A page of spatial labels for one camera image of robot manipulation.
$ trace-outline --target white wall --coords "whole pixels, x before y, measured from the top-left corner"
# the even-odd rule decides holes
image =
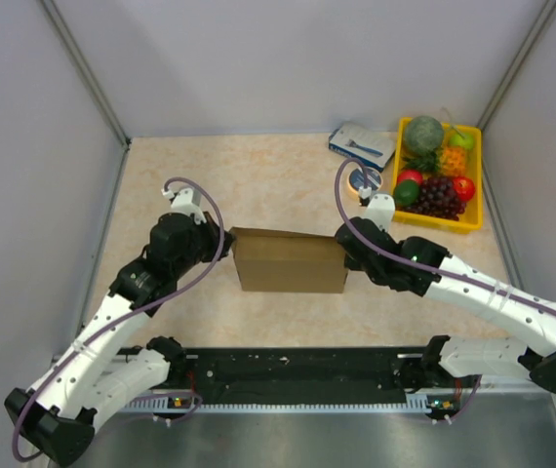
[[[64,347],[121,151],[32,0],[0,0],[0,467],[3,401]]]
[[[542,0],[59,0],[133,136],[477,123]]]
[[[556,18],[484,142],[521,275],[533,293],[556,299]]]

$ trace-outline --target green apple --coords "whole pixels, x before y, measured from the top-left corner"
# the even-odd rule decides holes
[[[470,151],[473,149],[473,146],[475,146],[475,138],[468,133],[463,133],[461,135],[458,132],[454,132],[454,134],[450,136],[448,145],[459,146],[460,148]]]

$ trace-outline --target bunch of grapes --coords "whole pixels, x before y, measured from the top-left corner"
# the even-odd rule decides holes
[[[404,208],[405,212],[458,221],[466,210],[454,190],[454,182],[445,176],[434,176],[421,183],[417,200]]]

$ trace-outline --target open box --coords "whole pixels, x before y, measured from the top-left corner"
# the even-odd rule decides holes
[[[406,149],[403,148],[404,129],[408,123],[413,120],[411,117],[403,117],[399,122],[399,132],[397,134],[397,148],[395,150],[395,163],[393,167],[393,183],[391,193],[395,190],[397,184],[397,176],[401,173],[405,166],[403,154]],[[444,229],[446,231],[456,232],[458,234],[468,234],[482,227],[483,217],[483,201],[482,201],[482,132],[475,127],[467,127],[464,125],[456,125],[462,132],[468,133],[475,138],[475,147],[469,152],[466,165],[466,176],[475,183],[475,196],[467,203],[466,211],[459,218],[459,221],[450,219],[442,219],[440,217],[426,216],[424,214],[414,214],[396,211],[393,217],[394,221],[407,222],[417,226],[434,227]],[[450,124],[443,123],[445,130],[445,139],[443,144],[452,134],[449,132]]]

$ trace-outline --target red tomato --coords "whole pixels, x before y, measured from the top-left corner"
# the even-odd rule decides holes
[[[462,202],[468,202],[475,195],[475,184],[468,177],[454,177],[454,190]]]
[[[419,171],[415,171],[414,169],[406,169],[397,176],[396,185],[399,185],[404,180],[414,180],[417,185],[421,185],[421,183],[423,182],[423,175],[421,175]]]

